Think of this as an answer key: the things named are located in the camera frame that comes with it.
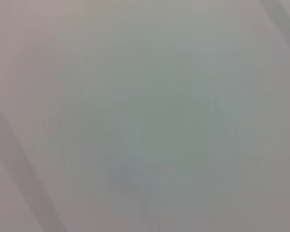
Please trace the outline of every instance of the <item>blurry background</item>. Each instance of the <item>blurry background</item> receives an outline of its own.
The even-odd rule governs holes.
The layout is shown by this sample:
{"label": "blurry background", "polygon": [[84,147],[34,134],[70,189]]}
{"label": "blurry background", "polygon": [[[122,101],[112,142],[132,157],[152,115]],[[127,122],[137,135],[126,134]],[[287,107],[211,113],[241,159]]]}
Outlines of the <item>blurry background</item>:
{"label": "blurry background", "polygon": [[[256,0],[0,0],[0,109],[69,231],[290,230],[290,49]],[[11,230],[40,231],[0,163]]]}

